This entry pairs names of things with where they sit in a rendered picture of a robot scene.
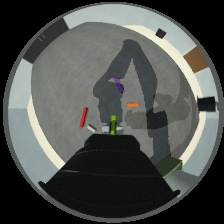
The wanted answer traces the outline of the lime green rod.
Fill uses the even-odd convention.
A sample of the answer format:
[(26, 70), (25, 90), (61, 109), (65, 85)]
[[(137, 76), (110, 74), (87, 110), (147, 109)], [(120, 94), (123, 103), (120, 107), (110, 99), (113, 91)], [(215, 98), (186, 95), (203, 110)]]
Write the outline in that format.
[(111, 115), (111, 134), (115, 134), (116, 116)]

